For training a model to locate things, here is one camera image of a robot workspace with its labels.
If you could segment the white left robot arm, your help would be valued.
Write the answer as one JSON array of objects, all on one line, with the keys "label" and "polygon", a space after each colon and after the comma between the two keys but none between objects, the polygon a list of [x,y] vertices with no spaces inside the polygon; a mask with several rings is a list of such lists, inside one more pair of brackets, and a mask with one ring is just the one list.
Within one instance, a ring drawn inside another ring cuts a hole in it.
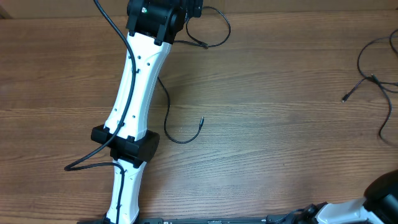
[{"label": "white left robot arm", "polygon": [[138,222],[142,175],[160,140],[147,128],[154,87],[175,36],[202,9],[202,1],[134,0],[127,5],[127,54],[118,94],[106,122],[91,133],[113,158],[112,200],[102,223]]}]

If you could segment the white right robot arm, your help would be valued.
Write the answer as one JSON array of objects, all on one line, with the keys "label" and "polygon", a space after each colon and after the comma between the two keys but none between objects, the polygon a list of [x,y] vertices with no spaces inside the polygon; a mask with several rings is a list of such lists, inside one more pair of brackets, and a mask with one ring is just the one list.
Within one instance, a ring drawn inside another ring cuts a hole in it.
[{"label": "white right robot arm", "polygon": [[360,199],[311,205],[294,222],[397,224],[397,171],[377,178]]}]

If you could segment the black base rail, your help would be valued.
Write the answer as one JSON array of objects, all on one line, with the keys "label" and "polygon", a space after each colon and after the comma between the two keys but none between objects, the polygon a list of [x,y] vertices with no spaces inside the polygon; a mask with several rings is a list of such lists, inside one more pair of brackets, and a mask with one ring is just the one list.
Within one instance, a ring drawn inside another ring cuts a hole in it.
[{"label": "black base rail", "polygon": [[291,224],[291,223],[317,223],[313,219],[300,220],[296,213],[283,215],[267,215],[266,217],[246,218],[186,218],[186,219],[162,219],[162,218],[138,218],[133,224]]}]

